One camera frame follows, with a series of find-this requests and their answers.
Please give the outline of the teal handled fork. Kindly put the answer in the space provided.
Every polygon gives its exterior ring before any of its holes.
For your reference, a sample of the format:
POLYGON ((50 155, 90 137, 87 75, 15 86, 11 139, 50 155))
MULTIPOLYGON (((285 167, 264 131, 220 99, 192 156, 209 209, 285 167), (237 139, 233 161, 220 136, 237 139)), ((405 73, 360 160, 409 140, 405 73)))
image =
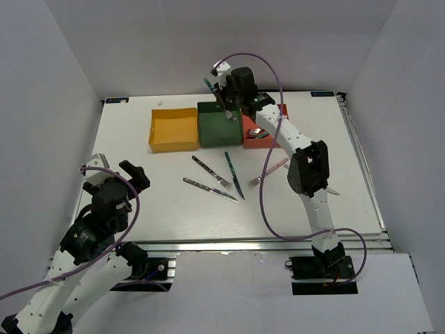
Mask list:
POLYGON ((209 90, 213 93, 213 95, 216 98, 216 101, 221 105, 221 107, 224 109, 225 111, 225 115, 226 118, 228 119, 228 121, 230 121, 231 123, 235 123, 236 122, 236 118, 233 115, 233 113, 225 106, 222 97, 220 96, 219 92, 217 91, 216 88, 214 88, 211 84, 211 82, 207 79, 207 78, 203 78, 204 83, 207 85, 207 87, 209 88, 209 90))

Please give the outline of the pink handled spoon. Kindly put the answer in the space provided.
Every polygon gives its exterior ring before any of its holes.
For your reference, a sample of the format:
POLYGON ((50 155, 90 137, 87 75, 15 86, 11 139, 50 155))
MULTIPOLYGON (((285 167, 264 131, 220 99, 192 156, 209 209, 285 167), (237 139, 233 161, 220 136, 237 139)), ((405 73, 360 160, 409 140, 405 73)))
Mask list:
POLYGON ((245 132, 245 135, 248 138, 256 138, 258 137, 258 135, 260 135, 262 132, 264 132, 264 130, 262 128, 250 128, 247 129, 245 132))

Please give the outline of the black patterned handle knife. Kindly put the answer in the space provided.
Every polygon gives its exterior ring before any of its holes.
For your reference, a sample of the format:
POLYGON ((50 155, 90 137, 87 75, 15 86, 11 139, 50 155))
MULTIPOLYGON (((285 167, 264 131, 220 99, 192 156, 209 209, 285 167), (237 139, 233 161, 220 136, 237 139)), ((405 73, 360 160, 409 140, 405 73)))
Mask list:
POLYGON ((188 178, 186 178, 186 177, 184 177, 182 180, 183 180, 185 183, 187 183, 187 184, 189 184, 189 185, 192 185, 192 186, 194 186, 194 187, 196 187, 196 188, 199 188, 199 189, 201 189, 201 190, 203 190, 203 191, 206 191, 206 192, 215 194, 215 195, 217 195, 217 196, 220 196, 220 197, 222 197, 222 198, 231 200, 232 202, 238 202, 238 200, 235 199, 235 197, 233 197, 233 196, 229 195, 228 193, 226 193, 226 192, 224 192, 224 191, 221 191, 221 190, 219 190, 219 189, 211 188, 211 187, 209 187, 209 186, 200 184, 199 182, 196 182, 196 181, 194 181, 194 180, 190 180, 190 179, 188 179, 188 178))

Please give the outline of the pink handled fork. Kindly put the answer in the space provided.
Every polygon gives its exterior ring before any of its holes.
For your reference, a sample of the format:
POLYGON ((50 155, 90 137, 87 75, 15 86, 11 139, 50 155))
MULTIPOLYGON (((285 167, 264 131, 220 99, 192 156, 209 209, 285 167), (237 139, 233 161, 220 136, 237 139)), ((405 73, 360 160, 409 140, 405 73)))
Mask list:
MULTIPOLYGON (((269 176, 271 173, 275 172, 278 168, 280 168, 281 166, 283 166, 289 159, 285 158, 281 161, 279 161, 278 163, 276 163, 275 165, 273 165, 272 167, 270 167, 265 173, 264 176, 267 177, 269 176)), ((247 185, 251 188, 256 187, 257 185, 260 184, 261 180, 262 180, 262 176, 258 176, 250 181, 247 182, 247 185)))

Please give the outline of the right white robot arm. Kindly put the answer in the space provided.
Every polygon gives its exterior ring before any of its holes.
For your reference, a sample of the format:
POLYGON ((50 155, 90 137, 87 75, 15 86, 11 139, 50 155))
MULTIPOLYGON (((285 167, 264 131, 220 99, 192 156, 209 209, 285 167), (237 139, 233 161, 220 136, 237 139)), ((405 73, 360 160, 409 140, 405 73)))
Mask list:
POLYGON ((312 233, 315 272, 328 278, 339 269, 345 257, 340 238, 327 203, 330 176, 327 145, 305 136, 284 115, 284 97, 280 103, 261 93, 249 67, 232 68, 228 63, 215 65, 211 71, 218 79, 214 91, 224 107, 236 107, 260 128, 274 136, 289 158, 287 180, 300 196, 312 233))

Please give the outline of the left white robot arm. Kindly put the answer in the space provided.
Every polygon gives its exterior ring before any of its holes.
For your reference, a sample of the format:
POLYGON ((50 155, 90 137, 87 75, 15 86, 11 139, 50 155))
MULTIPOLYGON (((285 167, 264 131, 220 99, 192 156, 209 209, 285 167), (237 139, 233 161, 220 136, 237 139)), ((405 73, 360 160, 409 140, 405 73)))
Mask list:
POLYGON ((35 294, 17 314, 1 323, 2 333, 71 333, 75 323, 125 278, 144 278, 147 253, 124 243, 136 223, 142 191, 150 180, 140 166, 121 161, 125 179, 94 158, 80 168, 83 190, 92 198, 70 226, 56 251, 46 278, 32 285, 35 294))

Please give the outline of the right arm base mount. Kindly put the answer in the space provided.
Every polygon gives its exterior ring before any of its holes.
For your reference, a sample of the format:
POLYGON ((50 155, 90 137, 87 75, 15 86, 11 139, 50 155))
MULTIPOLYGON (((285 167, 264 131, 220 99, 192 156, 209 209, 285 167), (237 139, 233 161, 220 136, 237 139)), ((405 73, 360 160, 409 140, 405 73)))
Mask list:
POLYGON ((284 267, 291 272, 294 296, 358 294, 357 283, 352 280, 355 269, 350 256, 328 271, 311 256, 290 257, 284 267))

